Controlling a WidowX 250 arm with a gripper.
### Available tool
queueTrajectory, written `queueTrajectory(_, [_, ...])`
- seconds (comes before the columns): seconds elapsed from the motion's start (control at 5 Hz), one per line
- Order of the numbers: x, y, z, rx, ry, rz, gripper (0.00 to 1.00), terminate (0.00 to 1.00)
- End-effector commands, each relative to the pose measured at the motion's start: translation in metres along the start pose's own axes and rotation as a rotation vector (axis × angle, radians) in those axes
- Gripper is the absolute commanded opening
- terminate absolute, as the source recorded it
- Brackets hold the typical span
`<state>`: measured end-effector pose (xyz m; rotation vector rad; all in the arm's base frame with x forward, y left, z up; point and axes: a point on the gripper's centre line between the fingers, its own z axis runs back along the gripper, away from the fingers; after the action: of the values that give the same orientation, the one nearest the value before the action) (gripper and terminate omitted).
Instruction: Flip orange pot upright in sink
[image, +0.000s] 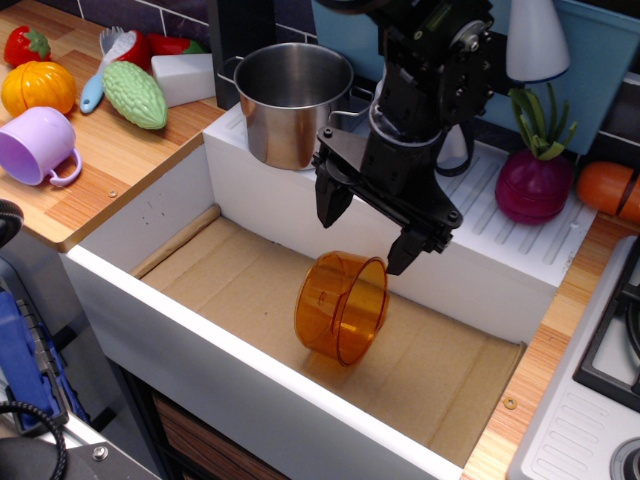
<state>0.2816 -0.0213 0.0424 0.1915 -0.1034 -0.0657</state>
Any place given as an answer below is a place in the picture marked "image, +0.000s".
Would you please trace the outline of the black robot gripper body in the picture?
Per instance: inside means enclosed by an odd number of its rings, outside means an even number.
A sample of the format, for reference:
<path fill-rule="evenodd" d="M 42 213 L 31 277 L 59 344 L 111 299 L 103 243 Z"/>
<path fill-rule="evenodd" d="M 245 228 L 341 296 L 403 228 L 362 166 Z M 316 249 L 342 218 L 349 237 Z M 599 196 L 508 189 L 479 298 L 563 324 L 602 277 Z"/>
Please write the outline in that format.
<path fill-rule="evenodd" d="M 421 251 L 442 252 L 452 231 L 462 223 L 462 214 L 439 186 L 436 176 L 463 173 L 463 160 L 438 159 L 447 132 L 442 130 L 424 142 L 408 142 L 398 133 L 384 130 L 378 115 L 369 116 L 366 138 L 338 128 L 317 132 L 318 151 L 312 164 L 334 162 L 351 178 L 357 196 L 400 225 L 402 232 L 421 238 Z"/>

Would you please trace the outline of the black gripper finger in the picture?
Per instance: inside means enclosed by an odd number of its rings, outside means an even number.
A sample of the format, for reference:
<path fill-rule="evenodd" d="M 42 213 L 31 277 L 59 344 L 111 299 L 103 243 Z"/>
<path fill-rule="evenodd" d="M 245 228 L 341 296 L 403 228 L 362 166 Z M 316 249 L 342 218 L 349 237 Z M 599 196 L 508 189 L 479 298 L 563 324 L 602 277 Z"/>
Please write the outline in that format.
<path fill-rule="evenodd" d="M 331 227 L 350 206 L 351 186 L 351 178 L 334 162 L 324 162 L 316 168 L 316 210 L 324 228 Z"/>
<path fill-rule="evenodd" d="M 389 250 L 387 273 L 401 275 L 420 253 L 421 238 L 413 232 L 402 232 Z"/>

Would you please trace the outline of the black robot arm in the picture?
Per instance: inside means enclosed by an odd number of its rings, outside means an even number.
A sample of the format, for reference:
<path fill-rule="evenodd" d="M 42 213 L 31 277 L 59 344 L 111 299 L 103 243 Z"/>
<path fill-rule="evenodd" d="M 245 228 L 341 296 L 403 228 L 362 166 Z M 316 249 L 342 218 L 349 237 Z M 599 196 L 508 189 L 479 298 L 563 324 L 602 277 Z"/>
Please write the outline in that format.
<path fill-rule="evenodd" d="M 382 87 L 361 138 L 325 127 L 312 163 L 317 216 L 330 227 L 358 197 L 400 226 L 387 255 L 399 275 L 423 252 L 442 252 L 462 213 L 438 184 L 471 163 L 441 166 L 448 133 L 460 126 L 473 141 L 470 121 L 482 115 L 490 85 L 488 1 L 326 1 L 340 14 L 365 14 L 379 28 Z"/>

